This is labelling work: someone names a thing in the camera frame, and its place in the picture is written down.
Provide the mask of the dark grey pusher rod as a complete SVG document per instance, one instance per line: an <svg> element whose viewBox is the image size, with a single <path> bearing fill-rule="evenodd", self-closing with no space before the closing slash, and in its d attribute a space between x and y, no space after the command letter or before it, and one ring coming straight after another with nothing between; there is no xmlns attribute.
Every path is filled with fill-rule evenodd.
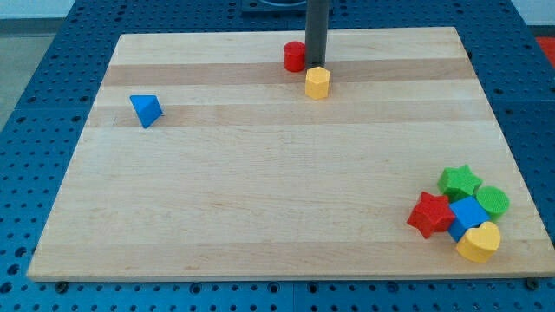
<svg viewBox="0 0 555 312"><path fill-rule="evenodd" d="M305 21L305 67L323 67L326 60L329 0L307 0Z"/></svg>

